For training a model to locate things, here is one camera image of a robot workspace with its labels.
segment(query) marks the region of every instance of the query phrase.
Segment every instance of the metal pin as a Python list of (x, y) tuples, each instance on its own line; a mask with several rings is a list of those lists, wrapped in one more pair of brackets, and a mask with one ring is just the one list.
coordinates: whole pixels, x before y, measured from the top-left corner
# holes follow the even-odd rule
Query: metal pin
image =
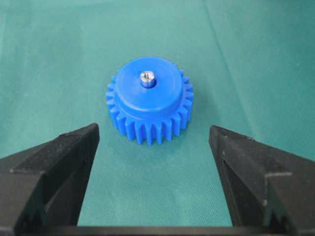
[(141, 84), (143, 87), (149, 89), (156, 85), (156, 79), (152, 71), (143, 71), (140, 75)]

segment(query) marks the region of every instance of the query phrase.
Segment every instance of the green fabric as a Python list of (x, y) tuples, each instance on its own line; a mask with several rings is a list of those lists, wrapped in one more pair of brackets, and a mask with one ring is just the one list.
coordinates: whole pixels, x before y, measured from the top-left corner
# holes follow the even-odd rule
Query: green fabric
[[(0, 1), (0, 156), (91, 122), (100, 143), (80, 225), (230, 225), (210, 125), (315, 160), (315, 1)], [(194, 85), (159, 146), (114, 129), (106, 84), (165, 58)]]

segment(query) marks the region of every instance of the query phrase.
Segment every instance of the black jaw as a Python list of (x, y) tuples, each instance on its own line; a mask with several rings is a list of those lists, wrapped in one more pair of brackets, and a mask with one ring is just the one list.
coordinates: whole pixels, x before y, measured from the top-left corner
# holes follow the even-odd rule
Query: black jaw
[(0, 236), (76, 225), (99, 141), (98, 125), (0, 160)]
[(315, 164), (212, 126), (233, 227), (77, 227), (98, 125), (0, 160), (0, 236), (315, 235)]
[(209, 143), (234, 226), (315, 234), (315, 163), (212, 126)]

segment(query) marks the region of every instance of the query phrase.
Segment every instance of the tabletop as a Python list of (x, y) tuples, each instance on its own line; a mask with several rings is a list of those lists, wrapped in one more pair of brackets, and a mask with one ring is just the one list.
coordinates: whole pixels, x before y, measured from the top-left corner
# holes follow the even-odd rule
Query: tabletop
[[(315, 160), (315, 1), (2, 0), (0, 156), (96, 122), (79, 225), (229, 226), (208, 144), (219, 125)], [(106, 85), (140, 57), (193, 84), (187, 129), (139, 145), (111, 123)]]

